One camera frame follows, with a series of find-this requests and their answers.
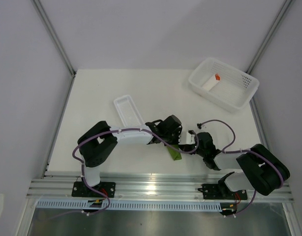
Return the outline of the green paper napkin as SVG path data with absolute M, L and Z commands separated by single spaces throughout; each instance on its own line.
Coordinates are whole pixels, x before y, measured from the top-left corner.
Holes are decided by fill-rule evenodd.
M 182 160 L 181 153 L 179 152 L 179 146 L 178 145 L 173 145 L 173 148 L 167 146 L 166 147 L 172 160 L 173 161 L 179 161 Z

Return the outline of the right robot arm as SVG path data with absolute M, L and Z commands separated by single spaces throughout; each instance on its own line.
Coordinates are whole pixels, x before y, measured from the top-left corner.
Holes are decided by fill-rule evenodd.
M 208 132 L 187 133 L 179 149 L 202 157 L 207 168 L 214 171 L 236 170 L 219 180 L 218 192 L 230 198 L 239 190 L 254 189 L 267 196 L 280 188 L 291 176 L 288 168 L 262 144 L 247 150 L 221 151 Z

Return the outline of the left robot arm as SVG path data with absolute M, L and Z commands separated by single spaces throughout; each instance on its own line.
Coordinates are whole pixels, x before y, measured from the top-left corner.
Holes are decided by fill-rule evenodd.
M 159 144 L 166 142 L 177 146 L 181 135 L 181 121 L 175 116 L 168 116 L 165 120 L 155 120 L 135 127 L 111 127 L 106 121 L 100 121 L 82 135 L 78 146 L 73 151 L 79 151 L 82 158 L 83 191 L 94 197 L 100 192 L 100 170 L 117 145 L 128 144 Z

